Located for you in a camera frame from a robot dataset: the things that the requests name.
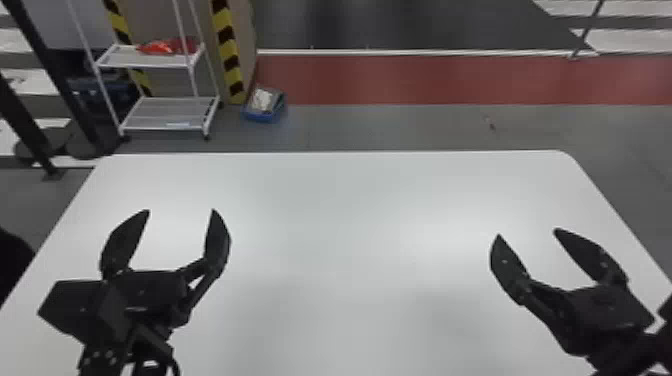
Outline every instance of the gray floor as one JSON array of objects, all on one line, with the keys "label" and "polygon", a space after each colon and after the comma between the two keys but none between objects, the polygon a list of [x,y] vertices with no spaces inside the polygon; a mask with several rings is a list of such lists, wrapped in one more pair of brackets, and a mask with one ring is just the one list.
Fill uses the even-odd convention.
[{"label": "gray floor", "polygon": [[[229,108],[208,143],[195,133],[142,133],[119,152],[559,149],[578,160],[669,276],[671,122],[672,108],[663,106],[292,106],[265,125]],[[41,183],[37,172],[0,171],[8,202],[0,224],[41,244],[85,176],[75,170]]]}]

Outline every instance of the black and yellow post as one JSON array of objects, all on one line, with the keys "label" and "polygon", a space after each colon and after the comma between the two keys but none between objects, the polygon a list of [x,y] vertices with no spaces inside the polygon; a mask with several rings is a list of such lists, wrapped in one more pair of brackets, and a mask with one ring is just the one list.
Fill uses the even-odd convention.
[{"label": "black and yellow post", "polygon": [[[117,0],[103,0],[103,4],[105,5],[107,18],[112,24],[112,29],[114,29],[114,33],[116,34],[119,43],[133,44],[131,39],[131,32],[128,28],[128,24],[126,23],[126,19],[121,13],[121,7],[119,6],[119,3],[117,3]],[[147,76],[147,73],[145,73],[145,71],[142,69],[131,69],[130,74],[131,79],[133,79],[133,82],[138,85],[143,94],[151,97],[152,89],[149,84],[149,77]]]},{"label": "black and yellow post", "polygon": [[245,101],[245,83],[240,69],[238,44],[233,31],[233,17],[228,0],[211,0],[212,23],[217,35],[217,50],[222,58],[224,79],[229,89],[229,102],[242,104]]}]

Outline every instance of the red painted floor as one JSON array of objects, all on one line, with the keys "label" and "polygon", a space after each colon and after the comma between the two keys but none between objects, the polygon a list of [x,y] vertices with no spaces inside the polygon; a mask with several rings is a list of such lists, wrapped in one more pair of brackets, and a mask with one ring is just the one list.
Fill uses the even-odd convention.
[{"label": "red painted floor", "polygon": [[672,104],[672,57],[260,56],[294,104]]}]

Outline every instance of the metal shelf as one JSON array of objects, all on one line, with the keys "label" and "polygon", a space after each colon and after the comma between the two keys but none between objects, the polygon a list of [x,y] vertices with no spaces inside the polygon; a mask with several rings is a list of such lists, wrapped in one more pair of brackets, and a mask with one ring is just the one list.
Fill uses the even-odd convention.
[{"label": "metal shelf", "polygon": [[188,59],[183,54],[170,56],[147,55],[136,49],[135,45],[113,44],[98,58],[100,68],[188,68],[193,67],[203,55],[205,45],[200,43]]},{"label": "metal shelf", "polygon": [[219,96],[142,97],[121,124],[122,130],[199,130],[208,134]]}]

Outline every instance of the red item on shelf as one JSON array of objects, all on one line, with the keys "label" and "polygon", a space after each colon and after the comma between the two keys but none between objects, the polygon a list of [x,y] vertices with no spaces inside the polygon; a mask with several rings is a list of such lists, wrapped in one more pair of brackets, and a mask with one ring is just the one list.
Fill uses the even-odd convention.
[{"label": "red item on shelf", "polygon": [[[198,43],[194,37],[186,37],[189,54],[196,52]],[[147,55],[176,55],[184,54],[182,38],[157,39],[137,47],[137,50]]]}]

